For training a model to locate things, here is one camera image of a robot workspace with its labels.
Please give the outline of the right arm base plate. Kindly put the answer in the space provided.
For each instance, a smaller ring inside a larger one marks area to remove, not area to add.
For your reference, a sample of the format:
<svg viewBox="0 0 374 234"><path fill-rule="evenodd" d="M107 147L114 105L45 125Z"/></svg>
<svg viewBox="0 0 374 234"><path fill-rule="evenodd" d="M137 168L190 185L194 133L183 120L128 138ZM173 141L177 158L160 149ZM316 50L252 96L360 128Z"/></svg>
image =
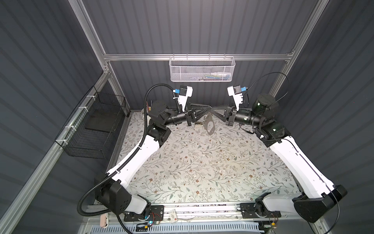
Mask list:
<svg viewBox="0 0 374 234"><path fill-rule="evenodd" d="M250 202L250 203L240 203L237 207L243 218L275 218L281 217L279 211L271 212L268 211L264 205Z"/></svg>

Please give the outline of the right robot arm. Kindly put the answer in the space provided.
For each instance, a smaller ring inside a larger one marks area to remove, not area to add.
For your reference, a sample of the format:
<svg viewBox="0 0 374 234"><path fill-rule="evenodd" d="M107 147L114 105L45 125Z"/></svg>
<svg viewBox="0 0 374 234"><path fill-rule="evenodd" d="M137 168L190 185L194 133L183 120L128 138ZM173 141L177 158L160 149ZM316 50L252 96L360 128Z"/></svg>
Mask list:
<svg viewBox="0 0 374 234"><path fill-rule="evenodd" d="M347 195L342 185L335 185L321 173L299 148L290 132L278 121L278 101L269 94L259 94L251 109L240 108L242 95L234 95L233 107L215 107L211 113L232 126L234 123L250 125L266 147L274 152L287 166L298 183L299 193L279 195L265 192L255 200L253 210L259 217L272 212L298 214L309 223L315 223Z"/></svg>

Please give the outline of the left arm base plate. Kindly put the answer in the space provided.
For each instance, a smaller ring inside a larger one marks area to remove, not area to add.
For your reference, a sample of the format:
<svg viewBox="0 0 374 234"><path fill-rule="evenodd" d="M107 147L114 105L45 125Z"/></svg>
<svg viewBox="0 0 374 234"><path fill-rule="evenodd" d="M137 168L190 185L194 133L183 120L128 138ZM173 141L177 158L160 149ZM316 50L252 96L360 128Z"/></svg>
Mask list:
<svg viewBox="0 0 374 234"><path fill-rule="evenodd" d="M123 220L125 222L162 221L164 217L164 209L164 205L151 205L146 207L145 211L141 214L133 212L126 213Z"/></svg>

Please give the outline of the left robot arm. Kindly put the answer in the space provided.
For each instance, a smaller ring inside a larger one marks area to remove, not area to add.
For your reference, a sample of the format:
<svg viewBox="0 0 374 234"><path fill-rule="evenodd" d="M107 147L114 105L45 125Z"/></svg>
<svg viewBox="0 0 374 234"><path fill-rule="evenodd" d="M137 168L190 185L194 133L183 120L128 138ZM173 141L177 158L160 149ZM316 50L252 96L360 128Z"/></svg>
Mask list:
<svg viewBox="0 0 374 234"><path fill-rule="evenodd" d="M128 192L130 181L148 158L167 141L171 134L168 125L195 122L210 109L208 105L189 103L187 112L178 113L163 101L154 102L145 117L148 126L144 137L119 164L98 178L99 186L94 190L96 200L115 215L130 212L147 218L151 203Z"/></svg>

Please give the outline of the silver metal key holder plate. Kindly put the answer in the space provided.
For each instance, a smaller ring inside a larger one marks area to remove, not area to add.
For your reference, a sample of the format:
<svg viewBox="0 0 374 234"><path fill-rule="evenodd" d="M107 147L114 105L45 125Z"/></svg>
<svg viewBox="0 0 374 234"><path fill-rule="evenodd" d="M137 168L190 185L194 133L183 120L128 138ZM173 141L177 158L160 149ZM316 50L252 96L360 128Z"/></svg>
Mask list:
<svg viewBox="0 0 374 234"><path fill-rule="evenodd" d="M209 136L214 134L216 127L213 121L213 115L210 112L204 116L203 127Z"/></svg>

